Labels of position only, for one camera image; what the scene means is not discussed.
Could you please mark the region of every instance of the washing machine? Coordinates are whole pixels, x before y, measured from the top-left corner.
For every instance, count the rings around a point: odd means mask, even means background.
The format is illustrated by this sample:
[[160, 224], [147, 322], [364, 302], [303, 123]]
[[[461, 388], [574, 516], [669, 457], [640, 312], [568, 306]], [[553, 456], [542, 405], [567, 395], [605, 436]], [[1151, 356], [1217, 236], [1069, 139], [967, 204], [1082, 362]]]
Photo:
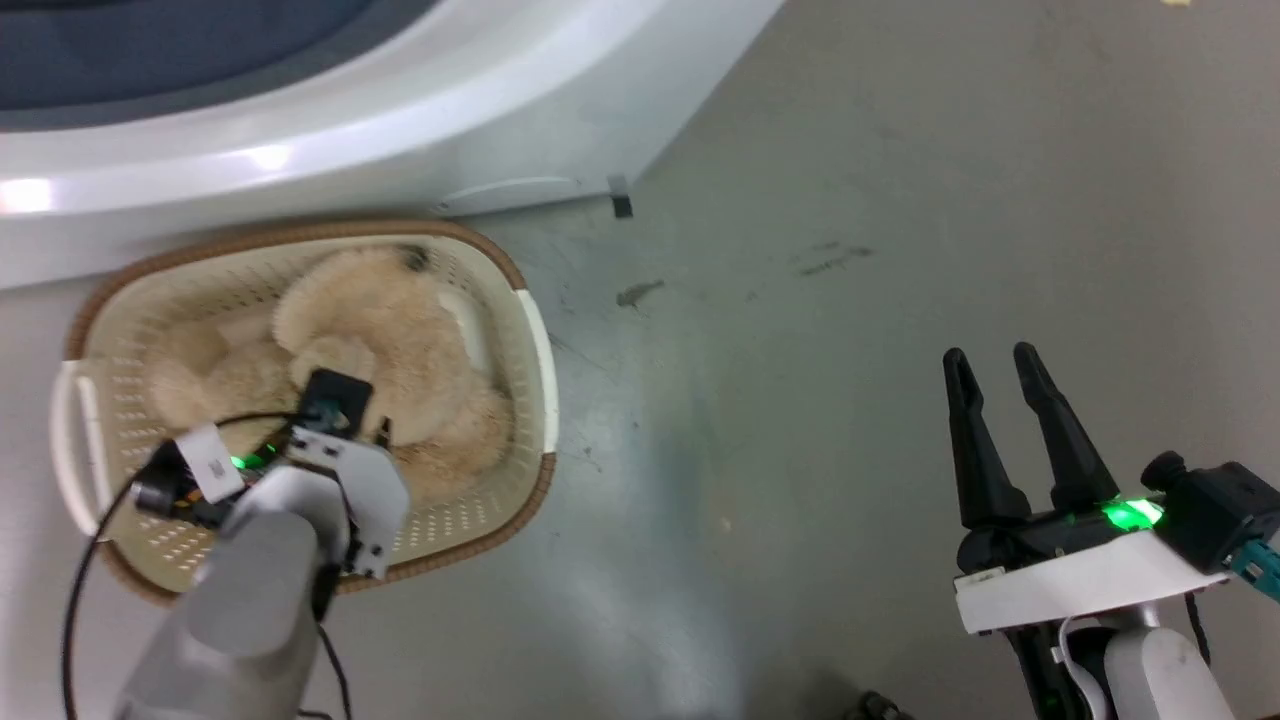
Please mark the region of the washing machine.
[[625, 195], [782, 0], [0, 0], [0, 287]]

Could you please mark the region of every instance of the brown basket rim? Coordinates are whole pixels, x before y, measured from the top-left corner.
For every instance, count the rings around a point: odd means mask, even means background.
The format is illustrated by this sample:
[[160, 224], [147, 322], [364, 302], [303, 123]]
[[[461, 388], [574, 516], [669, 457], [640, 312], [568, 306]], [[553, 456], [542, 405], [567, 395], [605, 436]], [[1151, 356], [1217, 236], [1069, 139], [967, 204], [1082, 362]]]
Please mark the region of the brown basket rim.
[[257, 250], [260, 247], [273, 247], [276, 245], [291, 245], [294, 242], [307, 242], [311, 240], [337, 240], [343, 237], [361, 237], [371, 234], [435, 234], [451, 237], [458, 242], [475, 247], [498, 269], [511, 284], [511, 290], [525, 290], [525, 275], [512, 261], [511, 256], [502, 251], [492, 240], [457, 223], [445, 220], [351, 220], [337, 223], [317, 223], [300, 225], [294, 228], [279, 228], [253, 233], [246, 237], [197, 245], [174, 250], [155, 258], [147, 258], [125, 266], [111, 277], [106, 278], [93, 291], [93, 295], [84, 301], [84, 305], [72, 320], [70, 331], [67, 333], [65, 359], [81, 360], [84, 357], [84, 342], [88, 340], [88, 331], [93, 327], [93, 320], [111, 297], [132, 284], [134, 281], [145, 278], [178, 265], [209, 260], [223, 255]]
[[[247, 250], [257, 250], [260, 247], [307, 242], [312, 240], [335, 240], [342, 237], [376, 234], [433, 234], [457, 240], [470, 245], [488, 256], [489, 260], [492, 260], [493, 264], [502, 270], [503, 277], [507, 278], [507, 282], [511, 284], [513, 291], [525, 290], [527, 287], [525, 284], [525, 277], [520, 273], [520, 268], [516, 266], [515, 261], [512, 261], [512, 259], [503, 252], [500, 247], [498, 247], [488, 237], [457, 223], [449, 223], [445, 220], [389, 219], [333, 222], [279, 228], [257, 232], [230, 241], [174, 250], [172, 252], [141, 260], [113, 274], [97, 287], [88, 300], [84, 301], [84, 305], [72, 322], [70, 331], [67, 336], [65, 357], [68, 360], [81, 360], [84, 357], [84, 345], [88, 340], [88, 332], [90, 328], [93, 327], [93, 320], [97, 319], [99, 313], [118, 292], [146, 275], [168, 270], [178, 265], [196, 263], [198, 260], [232, 255], [234, 252], [244, 252]], [[534, 482], [534, 488], [529, 493], [529, 498], [525, 500], [525, 503], [520, 506], [520, 510], [517, 510], [509, 520], [507, 520], [502, 527], [494, 529], [492, 533], [440, 552], [398, 562], [388, 568], [385, 580], [375, 580], [370, 578], [344, 578], [338, 585], [338, 593], [362, 591], [412, 578], [415, 575], [421, 575], [422, 573], [429, 573], [431, 570], [453, 565], [454, 562], [461, 562], [468, 557], [475, 557], [481, 552], [498, 547], [511, 539], [516, 533], [524, 529], [530, 520], [532, 520], [534, 515], [541, 507], [543, 500], [547, 497], [547, 492], [550, 489], [552, 475], [554, 471], [556, 454], [543, 454], [543, 461], [538, 470], [538, 479]], [[152, 583], [148, 578], [138, 573], [114, 541], [104, 542], [100, 550], [102, 560], [111, 574], [124, 587], [129, 588], [143, 600], [156, 605], [169, 605], [180, 594]]]

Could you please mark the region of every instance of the wire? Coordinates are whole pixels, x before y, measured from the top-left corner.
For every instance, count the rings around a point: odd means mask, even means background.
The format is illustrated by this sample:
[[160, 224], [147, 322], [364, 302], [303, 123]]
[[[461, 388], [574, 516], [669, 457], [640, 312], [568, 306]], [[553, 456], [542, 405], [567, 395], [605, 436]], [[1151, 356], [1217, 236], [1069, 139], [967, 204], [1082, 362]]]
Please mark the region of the wire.
[[338, 652], [333, 648], [329, 633], [319, 623], [316, 623], [316, 632], [320, 633], [324, 652], [329, 656], [329, 665], [333, 665], [333, 674], [338, 676], [338, 691], [342, 693], [342, 715], [347, 720], [351, 720], [351, 687], [347, 685], [347, 674], [342, 671], [342, 661], [338, 660]]
[[1199, 647], [1204, 665], [1208, 665], [1208, 635], [1204, 634], [1204, 624], [1199, 619], [1199, 607], [1196, 605], [1196, 593], [1187, 593], [1187, 618], [1192, 621], [1192, 632], [1196, 633], [1196, 644]]
[[97, 543], [102, 539], [102, 533], [106, 530], [106, 527], [111, 524], [111, 518], [115, 516], [115, 511], [124, 503], [124, 498], [129, 496], [129, 488], [132, 487], [133, 479], [131, 478], [129, 482], [120, 488], [120, 492], [115, 493], [115, 498], [111, 500], [111, 505], [106, 507], [106, 512], [102, 515], [102, 521], [97, 524], [97, 529], [93, 530], [93, 537], [90, 538], [88, 546], [84, 547], [84, 552], [81, 555], [79, 565], [76, 568], [76, 578], [72, 580], [72, 594], [67, 601], [67, 614], [63, 616], [61, 639], [63, 711], [67, 715], [67, 720], [78, 719], [76, 712], [76, 698], [72, 696], [72, 651], [74, 650], [76, 618], [79, 614], [79, 600], [84, 591], [84, 578], [88, 575], [88, 565], [93, 560], [93, 553], [97, 551]]

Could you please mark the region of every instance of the gray floor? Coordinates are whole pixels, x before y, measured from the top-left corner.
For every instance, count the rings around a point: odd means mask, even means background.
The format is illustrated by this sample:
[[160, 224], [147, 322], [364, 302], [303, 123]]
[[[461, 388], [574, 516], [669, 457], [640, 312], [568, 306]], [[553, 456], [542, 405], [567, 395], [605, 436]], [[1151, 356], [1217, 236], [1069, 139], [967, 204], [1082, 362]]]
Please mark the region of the gray floor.
[[[634, 220], [476, 220], [554, 333], [562, 464], [507, 546], [337, 605], [357, 717], [824, 720], [864, 687], [922, 720], [1028, 717], [1012, 655], [952, 603], [940, 357], [969, 351], [1042, 506], [1021, 338], [1128, 489], [1169, 447], [1280, 478], [1277, 20], [1261, 0], [795, 0]], [[5, 717], [56, 715], [78, 539], [45, 414], [91, 284], [0, 296]], [[1280, 710], [1280, 612], [1240, 587], [1203, 605], [1239, 715]], [[92, 578], [86, 716], [157, 618]], [[310, 696], [337, 707], [328, 669]]]

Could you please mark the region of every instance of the plastic laundry basket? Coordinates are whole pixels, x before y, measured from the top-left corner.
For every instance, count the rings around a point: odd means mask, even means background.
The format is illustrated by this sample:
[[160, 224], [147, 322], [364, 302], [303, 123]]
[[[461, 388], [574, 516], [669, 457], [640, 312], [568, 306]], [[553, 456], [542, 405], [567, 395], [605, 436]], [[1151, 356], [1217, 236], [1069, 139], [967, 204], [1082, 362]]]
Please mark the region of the plastic laundry basket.
[[[489, 355], [484, 363], [492, 363], [498, 386], [515, 406], [507, 457], [465, 496], [410, 515], [387, 582], [497, 547], [529, 523], [550, 484], [559, 421], [556, 372], [538, 305], [520, 270], [484, 236], [453, 223], [385, 220], [308, 225], [206, 245], [145, 260], [110, 278], [72, 325], [50, 413], [54, 469], [77, 525], [92, 533], [110, 500], [169, 433], [148, 413], [141, 377], [148, 343], [166, 327], [257, 305], [266, 310], [326, 255], [384, 243], [426, 250], [430, 268], [471, 306], [451, 310], [465, 337], [483, 338]], [[87, 479], [79, 473], [82, 448], [87, 448]], [[168, 602], [191, 585], [214, 536], [137, 514], [127, 503], [106, 539], [100, 550], [115, 575], [140, 594]], [[351, 577], [339, 592], [376, 584]]]

